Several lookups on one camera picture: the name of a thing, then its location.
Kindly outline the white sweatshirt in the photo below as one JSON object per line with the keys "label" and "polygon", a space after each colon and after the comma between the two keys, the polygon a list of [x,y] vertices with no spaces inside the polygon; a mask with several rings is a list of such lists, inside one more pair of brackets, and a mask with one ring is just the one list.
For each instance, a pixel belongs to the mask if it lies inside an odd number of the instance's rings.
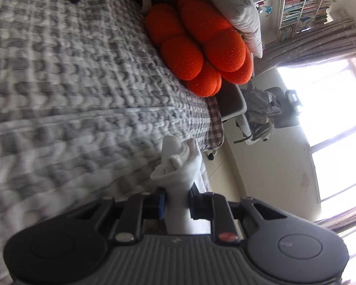
{"label": "white sweatshirt", "polygon": [[201,235],[210,233],[210,222],[194,220],[189,209],[189,192],[196,186],[205,192],[201,173],[202,154],[195,138],[182,141],[176,136],[163,138],[161,164],[150,179],[167,194],[164,222],[170,235]]}

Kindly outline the camouflage backpack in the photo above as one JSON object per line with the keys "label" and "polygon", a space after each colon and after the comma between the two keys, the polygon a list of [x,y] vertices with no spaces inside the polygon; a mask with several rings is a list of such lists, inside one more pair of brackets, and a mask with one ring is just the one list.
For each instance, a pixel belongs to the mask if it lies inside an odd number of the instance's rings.
{"label": "camouflage backpack", "polygon": [[245,90],[243,95],[247,105],[246,119],[251,130],[251,139],[266,142],[274,133],[274,119],[279,119],[283,114],[282,105],[269,91]]}

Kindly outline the grey checked quilt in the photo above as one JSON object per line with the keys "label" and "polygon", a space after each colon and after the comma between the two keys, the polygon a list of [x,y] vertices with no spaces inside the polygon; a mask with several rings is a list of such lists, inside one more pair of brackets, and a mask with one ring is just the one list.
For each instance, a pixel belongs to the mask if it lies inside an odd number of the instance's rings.
{"label": "grey checked quilt", "polygon": [[0,284],[12,235],[149,190],[166,135],[224,141],[216,100],[173,76],[133,1],[0,0]]}

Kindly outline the white office chair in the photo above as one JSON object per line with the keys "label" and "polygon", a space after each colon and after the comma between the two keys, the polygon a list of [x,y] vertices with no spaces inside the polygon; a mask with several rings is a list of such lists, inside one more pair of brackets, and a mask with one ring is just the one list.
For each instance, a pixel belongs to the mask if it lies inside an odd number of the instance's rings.
{"label": "white office chair", "polygon": [[230,84],[220,89],[216,100],[222,121],[234,119],[242,132],[242,138],[235,140],[235,144],[266,142],[274,130],[300,124],[298,116],[302,103],[295,90],[284,91],[279,87],[242,89]]}

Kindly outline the beige curtain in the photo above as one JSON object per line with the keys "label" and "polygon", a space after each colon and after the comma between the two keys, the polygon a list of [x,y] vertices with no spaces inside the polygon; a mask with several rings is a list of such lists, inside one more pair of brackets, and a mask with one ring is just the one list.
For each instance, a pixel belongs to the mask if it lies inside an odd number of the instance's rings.
{"label": "beige curtain", "polygon": [[292,39],[266,45],[255,59],[255,75],[273,68],[298,67],[356,57],[356,26],[350,17],[301,32]]}

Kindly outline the red pumpkin plush cushion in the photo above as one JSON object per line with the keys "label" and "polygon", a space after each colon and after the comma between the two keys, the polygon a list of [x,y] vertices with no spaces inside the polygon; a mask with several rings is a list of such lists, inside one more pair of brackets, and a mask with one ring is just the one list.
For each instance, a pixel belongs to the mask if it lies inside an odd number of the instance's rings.
{"label": "red pumpkin plush cushion", "polygon": [[155,4],[145,29],[168,69],[197,96],[215,96],[223,81],[251,80],[253,60],[245,37],[210,0]]}

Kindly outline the white desk with bookshelf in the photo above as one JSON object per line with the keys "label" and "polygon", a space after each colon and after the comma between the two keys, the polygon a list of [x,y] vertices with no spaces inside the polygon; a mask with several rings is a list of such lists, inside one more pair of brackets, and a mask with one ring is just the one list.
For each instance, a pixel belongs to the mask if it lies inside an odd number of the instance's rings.
{"label": "white desk with bookshelf", "polygon": [[255,59],[257,75],[299,56],[309,35],[327,22],[327,12],[336,0],[283,0],[279,12],[278,39],[266,45],[262,59]]}

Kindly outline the white printed pillow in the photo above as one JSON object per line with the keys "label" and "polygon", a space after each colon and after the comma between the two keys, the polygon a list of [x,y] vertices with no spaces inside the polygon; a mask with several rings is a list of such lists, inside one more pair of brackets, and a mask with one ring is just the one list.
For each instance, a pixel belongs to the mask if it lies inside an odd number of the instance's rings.
{"label": "white printed pillow", "polygon": [[250,52],[262,58],[263,47],[260,19],[253,0],[210,0],[219,12],[241,31],[247,40]]}

